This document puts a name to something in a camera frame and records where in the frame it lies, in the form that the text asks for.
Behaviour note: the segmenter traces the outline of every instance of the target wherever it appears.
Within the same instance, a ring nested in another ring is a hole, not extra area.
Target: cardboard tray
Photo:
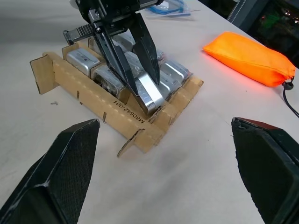
[[[146,117],[132,95],[127,103],[121,102],[64,60],[68,52],[79,47],[104,61],[81,42],[63,48],[64,58],[54,52],[45,52],[42,57],[30,62],[38,91],[43,95],[59,85],[62,86],[76,97],[80,104],[121,133],[128,141],[117,154],[118,157],[133,144],[144,153],[156,146],[204,83],[191,76],[153,116]]]

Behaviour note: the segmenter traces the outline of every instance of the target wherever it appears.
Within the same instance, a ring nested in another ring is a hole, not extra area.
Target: black textured surface
[[[0,209],[0,224],[77,223],[92,175],[99,127],[93,119],[61,132]]]
[[[50,181],[50,191],[68,223],[77,223],[87,193],[97,144],[92,133],[96,128],[81,129],[74,134]]]
[[[299,168],[286,151],[290,139],[291,145],[296,142],[285,131],[259,122],[233,119],[232,129],[241,178],[264,222],[288,224],[291,214],[295,220]]]

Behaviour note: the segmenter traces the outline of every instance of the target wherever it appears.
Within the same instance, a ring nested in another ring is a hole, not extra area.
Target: black cord
[[[294,88],[293,81],[294,81],[294,78],[292,78],[291,81],[288,83],[287,82],[282,83],[282,86],[284,87],[283,97],[284,97],[285,103],[290,108],[290,110],[293,111],[293,113],[299,118],[299,113],[290,105],[288,99],[286,98],[286,94],[285,94],[286,90],[291,90]]]

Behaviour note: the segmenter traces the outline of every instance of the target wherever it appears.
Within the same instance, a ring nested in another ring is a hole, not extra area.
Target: white tabletop
[[[223,31],[246,35],[197,2],[191,21],[147,20],[158,48],[205,81],[159,146],[116,155],[125,139],[101,124],[83,224],[262,224],[240,178],[231,119],[285,129],[299,119],[268,88],[201,51]],[[2,0],[0,7],[0,206],[58,133],[96,116],[61,87],[40,96],[29,61],[60,52],[65,29],[84,24],[67,0]],[[299,88],[287,93],[299,108]]]

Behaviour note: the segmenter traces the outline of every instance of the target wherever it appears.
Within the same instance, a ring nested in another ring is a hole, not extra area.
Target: orange drawstring bag
[[[239,34],[224,32],[203,50],[228,67],[266,86],[295,76],[295,66],[282,54]]]

